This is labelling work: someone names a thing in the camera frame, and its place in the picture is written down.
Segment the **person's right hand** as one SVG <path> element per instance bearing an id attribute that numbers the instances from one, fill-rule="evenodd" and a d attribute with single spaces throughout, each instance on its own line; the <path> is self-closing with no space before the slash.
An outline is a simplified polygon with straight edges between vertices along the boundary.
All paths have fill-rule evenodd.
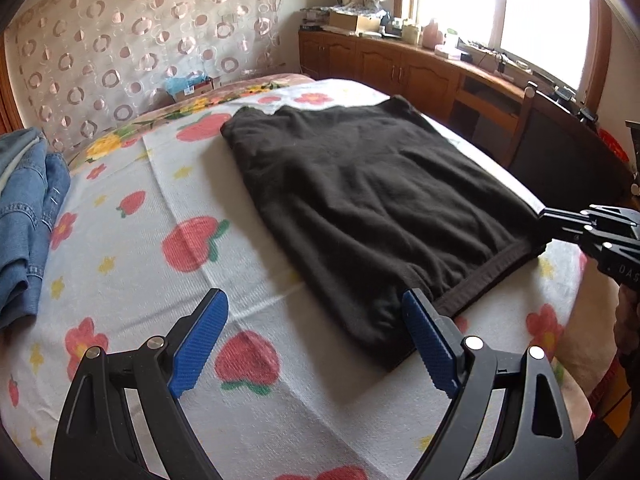
<path id="1" fill-rule="evenodd" d="M 626 285 L 620 285 L 615 310 L 614 338 L 621 354 L 631 354 L 639 349 L 639 327 L 639 295 Z"/>

